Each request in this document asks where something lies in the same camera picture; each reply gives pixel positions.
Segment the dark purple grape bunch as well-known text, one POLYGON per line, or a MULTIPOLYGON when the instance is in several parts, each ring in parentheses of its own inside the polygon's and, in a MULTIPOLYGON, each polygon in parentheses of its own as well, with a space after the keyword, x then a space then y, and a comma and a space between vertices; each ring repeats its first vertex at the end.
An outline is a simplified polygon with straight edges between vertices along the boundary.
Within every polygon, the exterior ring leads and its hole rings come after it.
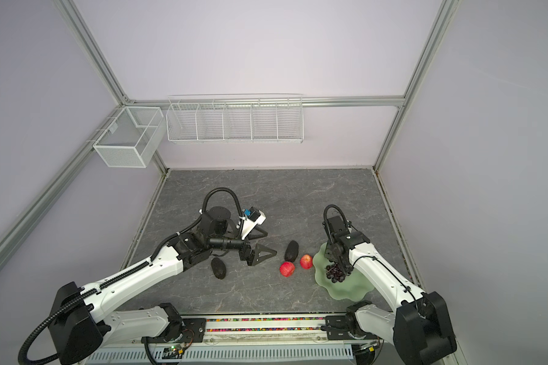
POLYGON ((344 267, 339 263, 333 263, 326 266, 326 278, 332 283, 344 282, 347 277, 347 273, 344 267))

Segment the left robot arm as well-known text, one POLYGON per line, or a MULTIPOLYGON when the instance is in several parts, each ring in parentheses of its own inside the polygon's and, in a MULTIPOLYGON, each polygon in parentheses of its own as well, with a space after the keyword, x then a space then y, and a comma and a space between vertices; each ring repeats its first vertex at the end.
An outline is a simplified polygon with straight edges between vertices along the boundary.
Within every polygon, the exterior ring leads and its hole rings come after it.
POLYGON ((214 250, 236 250, 249 266, 260 262, 265 246, 252 240, 267 237, 261 228, 266 215, 258 208, 243 209, 237 195, 226 187, 211 190, 204 198, 197 219, 186 228, 164 238, 152 255, 114 275, 83 287, 70 282, 56 294, 50 315, 21 345, 19 364, 32 364, 30 347, 47 330, 56 352, 37 360, 75 364, 99 348, 119 339, 138 337, 178 339, 184 322, 171 304, 129 313, 118 319, 117 308, 155 286, 213 256, 214 250))

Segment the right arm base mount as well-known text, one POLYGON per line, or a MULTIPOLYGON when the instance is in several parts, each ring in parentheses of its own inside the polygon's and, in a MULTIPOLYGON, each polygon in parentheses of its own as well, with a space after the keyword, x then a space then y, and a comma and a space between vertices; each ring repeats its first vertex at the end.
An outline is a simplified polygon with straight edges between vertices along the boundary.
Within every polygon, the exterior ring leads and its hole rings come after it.
POLYGON ((380 337, 359 328, 350 315, 325 316, 321 331, 327 334, 329 340, 379 340, 380 337))

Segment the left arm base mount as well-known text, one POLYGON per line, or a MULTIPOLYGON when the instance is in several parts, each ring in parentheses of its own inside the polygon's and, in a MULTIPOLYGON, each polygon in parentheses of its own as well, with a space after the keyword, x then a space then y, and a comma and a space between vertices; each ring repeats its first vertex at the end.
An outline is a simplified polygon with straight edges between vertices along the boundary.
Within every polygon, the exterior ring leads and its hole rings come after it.
POLYGON ((206 324, 206 318, 185 318, 179 325, 170 324, 160 335, 148 337, 148 341, 149 344, 201 343, 206 333, 206 324))

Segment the red apple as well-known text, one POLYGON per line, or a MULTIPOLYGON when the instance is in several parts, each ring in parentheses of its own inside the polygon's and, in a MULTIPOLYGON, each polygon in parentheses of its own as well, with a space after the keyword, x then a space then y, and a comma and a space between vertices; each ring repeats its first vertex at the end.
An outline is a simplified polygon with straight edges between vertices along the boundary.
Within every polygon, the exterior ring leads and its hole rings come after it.
POLYGON ((313 267, 313 259, 310 255, 305 254, 300 258, 300 266, 303 269, 311 269, 313 267))
POLYGON ((284 262, 281 264, 279 272, 283 277, 288 278, 294 274, 295 265, 292 262, 284 262))

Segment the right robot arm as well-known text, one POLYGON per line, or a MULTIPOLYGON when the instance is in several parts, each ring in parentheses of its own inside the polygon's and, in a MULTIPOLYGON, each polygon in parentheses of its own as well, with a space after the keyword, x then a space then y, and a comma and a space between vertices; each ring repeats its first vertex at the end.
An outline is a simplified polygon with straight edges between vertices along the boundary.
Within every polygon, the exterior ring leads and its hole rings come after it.
POLYGON ((427 293, 401 275, 337 205, 325 207, 323 227, 327 278, 343 284, 358 272, 391 308, 385 311, 364 302, 354 305, 346 315, 350 334, 373 334, 392 344, 405 364, 433 364, 457 351, 448 307, 440 294, 427 293))

